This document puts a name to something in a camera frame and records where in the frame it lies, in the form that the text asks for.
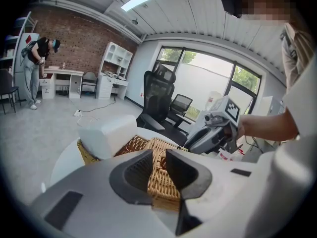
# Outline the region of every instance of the backpack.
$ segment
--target backpack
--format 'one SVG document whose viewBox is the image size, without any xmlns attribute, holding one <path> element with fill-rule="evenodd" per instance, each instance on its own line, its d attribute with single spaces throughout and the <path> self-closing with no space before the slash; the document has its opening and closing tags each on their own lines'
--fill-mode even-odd
<svg viewBox="0 0 317 238">
<path fill-rule="evenodd" d="M 31 51 L 35 44 L 36 41 L 31 41 L 24 49 L 22 49 L 21 54 L 23 58 L 25 58 L 25 56 Z"/>
</svg>

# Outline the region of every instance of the light blue jeans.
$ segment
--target light blue jeans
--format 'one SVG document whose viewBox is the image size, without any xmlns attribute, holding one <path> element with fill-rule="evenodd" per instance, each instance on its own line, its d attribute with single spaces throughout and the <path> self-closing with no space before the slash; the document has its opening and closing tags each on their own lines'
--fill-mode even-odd
<svg viewBox="0 0 317 238">
<path fill-rule="evenodd" d="M 24 79 L 25 79 L 25 94 L 26 100 L 30 106 L 36 102 L 36 95 L 39 89 L 39 66 L 35 65 L 26 56 L 23 61 Z"/>
</svg>

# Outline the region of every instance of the black office chair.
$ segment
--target black office chair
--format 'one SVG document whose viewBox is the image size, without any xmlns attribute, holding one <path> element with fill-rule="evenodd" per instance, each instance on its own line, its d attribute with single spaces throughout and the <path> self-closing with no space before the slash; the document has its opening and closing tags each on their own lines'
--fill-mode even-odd
<svg viewBox="0 0 317 238">
<path fill-rule="evenodd" d="M 155 72 L 145 72 L 144 105 L 142 113 L 137 118 L 137 125 L 156 131 L 183 146 L 187 137 L 165 121 L 174 92 L 175 80 L 175 73 L 161 64 Z"/>
<path fill-rule="evenodd" d="M 169 112 L 167 114 L 167 118 L 175 122 L 174 127 L 179 127 L 179 125 L 183 122 L 183 120 L 177 115 L 180 115 L 182 117 L 185 116 L 186 111 L 188 110 L 192 102 L 193 100 L 185 95 L 176 95 L 175 99 L 170 105 Z"/>
<path fill-rule="evenodd" d="M 8 70 L 7 69 L 0 69 L 0 95 L 1 95 L 1 103 L 2 103 L 2 108 L 3 108 L 4 114 L 5 114 L 5 110 L 4 110 L 3 100 L 2 100 L 2 96 L 3 95 L 6 95 L 6 94 L 8 95 L 9 101 L 10 101 L 10 105 L 11 105 L 11 107 L 13 106 L 14 112 L 16 113 L 15 105 L 14 105 L 15 103 L 13 101 L 13 93 L 15 91 L 17 91 L 18 92 L 20 106 L 21 106 L 19 87 L 18 86 L 12 86 L 12 81 L 13 81 L 13 77 L 8 72 Z"/>
<path fill-rule="evenodd" d="M 81 81 L 81 91 L 80 91 L 80 98 L 81 98 L 81 93 L 83 92 L 83 85 L 89 85 L 89 86 L 94 86 L 94 96 L 96 98 L 96 93 L 97 93 L 97 84 L 98 84 L 98 78 L 92 73 L 92 72 L 87 72 Z"/>
</svg>

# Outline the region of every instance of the white desk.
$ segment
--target white desk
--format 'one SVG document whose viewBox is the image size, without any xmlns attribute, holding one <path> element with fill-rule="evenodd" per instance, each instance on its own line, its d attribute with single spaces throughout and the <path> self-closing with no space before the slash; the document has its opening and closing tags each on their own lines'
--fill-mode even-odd
<svg viewBox="0 0 317 238">
<path fill-rule="evenodd" d="M 147 140 L 150 140 L 153 137 L 159 137 L 172 144 L 176 144 L 169 138 L 148 129 L 138 127 L 137 134 Z M 56 161 L 52 171 L 52 175 L 51 175 L 50 186 L 62 180 L 71 172 L 85 165 L 84 160 L 81 156 L 81 153 L 78 150 L 78 146 L 77 146 L 78 139 L 79 138 L 71 142 L 69 146 L 67 146 L 66 149 L 61 153 L 60 157 Z"/>
<path fill-rule="evenodd" d="M 125 80 L 108 77 L 104 73 L 100 73 L 98 76 L 97 99 L 108 100 L 111 93 L 116 93 L 120 99 L 124 100 L 127 86 L 128 82 Z"/>
<path fill-rule="evenodd" d="M 81 91 L 81 81 L 83 72 L 70 69 L 44 69 L 44 73 L 53 74 L 51 78 L 41 78 L 40 85 L 42 86 L 43 99 L 53 99 L 56 92 L 56 75 L 70 75 L 69 82 L 69 97 L 70 99 L 79 99 Z"/>
</svg>

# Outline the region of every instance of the white refrigerator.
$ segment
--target white refrigerator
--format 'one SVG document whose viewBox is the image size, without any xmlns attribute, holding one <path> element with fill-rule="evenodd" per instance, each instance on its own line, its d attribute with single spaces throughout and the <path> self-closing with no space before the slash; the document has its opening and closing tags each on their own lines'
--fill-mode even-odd
<svg viewBox="0 0 317 238">
<path fill-rule="evenodd" d="M 31 41 L 37 41 L 39 34 L 22 34 L 18 50 L 16 52 L 16 59 L 14 65 L 14 85 L 19 87 L 20 99 L 25 100 L 25 80 L 24 80 L 24 68 L 23 68 L 23 57 L 21 55 L 22 49 L 24 49 Z"/>
</svg>

